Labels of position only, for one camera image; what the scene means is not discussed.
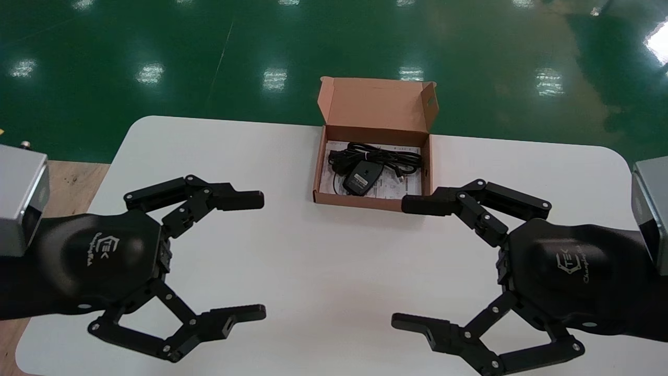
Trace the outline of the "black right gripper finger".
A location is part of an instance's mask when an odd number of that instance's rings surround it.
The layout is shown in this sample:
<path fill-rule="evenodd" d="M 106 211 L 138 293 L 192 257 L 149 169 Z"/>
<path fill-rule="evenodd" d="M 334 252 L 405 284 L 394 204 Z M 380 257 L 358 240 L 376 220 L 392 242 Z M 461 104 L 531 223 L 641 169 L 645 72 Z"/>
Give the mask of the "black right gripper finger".
<path fill-rule="evenodd" d="M 487 245 L 501 247 L 508 226 L 489 210 L 516 219 L 547 219 L 552 204 L 546 200 L 479 179 L 461 187 L 439 186 L 431 195 L 406 195 L 401 210 L 420 216 L 457 216 Z"/>
<path fill-rule="evenodd" d="M 482 336 L 508 312 L 514 311 L 532 327 L 548 334 L 548 344 L 497 354 Z M 503 292 L 465 326 L 447 320 L 394 313 L 391 325 L 425 336 L 432 351 L 460 357 L 480 375 L 508 375 L 555 366 L 585 354 L 585 346 L 563 323 L 538 310 L 513 292 Z"/>

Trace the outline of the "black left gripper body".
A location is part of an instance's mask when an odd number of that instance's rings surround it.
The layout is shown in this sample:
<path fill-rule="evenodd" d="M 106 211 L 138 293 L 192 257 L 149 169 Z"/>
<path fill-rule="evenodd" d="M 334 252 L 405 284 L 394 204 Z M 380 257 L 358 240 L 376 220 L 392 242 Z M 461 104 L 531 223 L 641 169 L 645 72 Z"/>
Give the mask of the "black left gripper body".
<path fill-rule="evenodd" d="M 34 314 L 109 309 L 163 279 L 172 256 L 164 229 L 142 211 L 45 219 L 34 239 Z"/>

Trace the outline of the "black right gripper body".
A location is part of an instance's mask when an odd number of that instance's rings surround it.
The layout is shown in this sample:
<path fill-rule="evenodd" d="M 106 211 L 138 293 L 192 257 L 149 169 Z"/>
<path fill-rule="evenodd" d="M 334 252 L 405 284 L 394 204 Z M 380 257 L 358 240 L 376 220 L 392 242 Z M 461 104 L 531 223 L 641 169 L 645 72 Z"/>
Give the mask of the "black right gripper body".
<path fill-rule="evenodd" d="M 511 231 L 499 253 L 499 284 L 534 327 L 562 323 L 597 335 L 630 335 L 648 286 L 639 231 L 565 226 L 532 219 Z"/>

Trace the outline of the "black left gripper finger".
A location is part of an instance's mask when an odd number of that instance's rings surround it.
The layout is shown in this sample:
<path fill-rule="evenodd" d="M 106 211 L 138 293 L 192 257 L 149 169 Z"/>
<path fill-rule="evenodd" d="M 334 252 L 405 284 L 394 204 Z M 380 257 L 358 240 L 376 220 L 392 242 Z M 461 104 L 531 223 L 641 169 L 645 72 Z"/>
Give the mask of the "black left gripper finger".
<path fill-rule="evenodd" d="M 262 209 L 262 191 L 237 191 L 231 183 L 208 183 L 189 174 L 124 196 L 126 208 L 148 213 L 178 204 L 162 218 L 165 237 L 178 238 L 211 211 Z"/>
<path fill-rule="evenodd" d="M 181 326 L 167 338 L 119 324 L 130 310 L 139 309 L 152 298 L 158 298 L 181 321 Z M 266 316 L 266 307 L 262 304 L 239 305 L 196 314 L 164 281 L 151 280 L 106 309 L 102 316 L 90 323 L 88 333 L 107 344 L 164 361 L 179 362 L 202 343 L 227 339 L 236 324 L 260 321 Z"/>

